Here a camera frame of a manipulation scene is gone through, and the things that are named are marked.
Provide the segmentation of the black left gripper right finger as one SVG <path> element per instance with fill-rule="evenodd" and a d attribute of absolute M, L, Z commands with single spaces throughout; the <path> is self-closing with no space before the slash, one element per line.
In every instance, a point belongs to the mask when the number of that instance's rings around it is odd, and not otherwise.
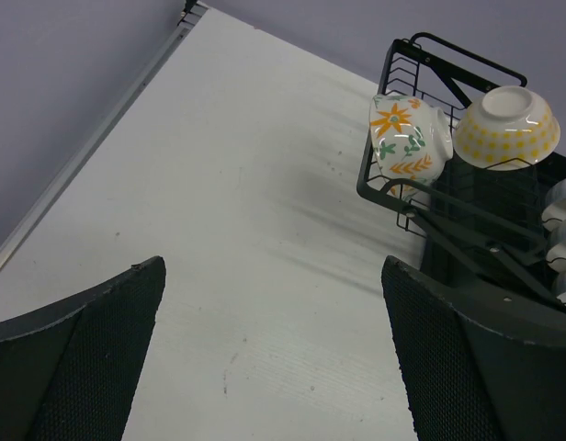
<path fill-rule="evenodd" d="M 566 311 L 393 256 L 380 279 L 419 439 L 566 440 Z"/>

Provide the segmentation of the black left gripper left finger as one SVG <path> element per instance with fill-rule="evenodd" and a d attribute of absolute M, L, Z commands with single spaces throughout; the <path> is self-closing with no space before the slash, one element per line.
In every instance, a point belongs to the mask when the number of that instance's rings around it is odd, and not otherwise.
<path fill-rule="evenodd" d="M 0 322 L 0 440 L 120 440 L 165 279 L 154 256 Z"/>

